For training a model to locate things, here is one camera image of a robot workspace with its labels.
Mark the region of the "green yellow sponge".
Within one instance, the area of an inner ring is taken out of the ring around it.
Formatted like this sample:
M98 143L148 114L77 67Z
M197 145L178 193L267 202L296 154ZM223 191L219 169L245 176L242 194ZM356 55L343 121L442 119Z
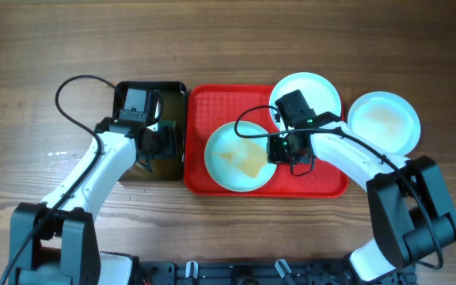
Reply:
M162 120L158 123L158 130L160 132L172 132L175 133L177 129L177 122L175 120Z

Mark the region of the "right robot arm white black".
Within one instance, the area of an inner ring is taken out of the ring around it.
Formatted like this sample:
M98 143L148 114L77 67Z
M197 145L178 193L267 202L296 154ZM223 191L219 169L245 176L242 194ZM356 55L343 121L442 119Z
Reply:
M346 283L372 283L436 254L456 242L456 210L439 165L427 156L409 159L356 134L334 104L299 89L273 90L269 107L279 132L269 138L270 162L312 164L315 159L338 168L366 193L373 237L348 256Z

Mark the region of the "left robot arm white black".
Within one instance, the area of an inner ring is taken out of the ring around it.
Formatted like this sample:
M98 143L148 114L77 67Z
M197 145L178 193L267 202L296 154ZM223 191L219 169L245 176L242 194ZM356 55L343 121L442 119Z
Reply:
M175 123L161 122L157 89L130 88L117 117L105 117L65 180L39 203L20 203L10 221L2 284L138 284L139 259L103 253L94 222L118 180L133 166L176 154Z

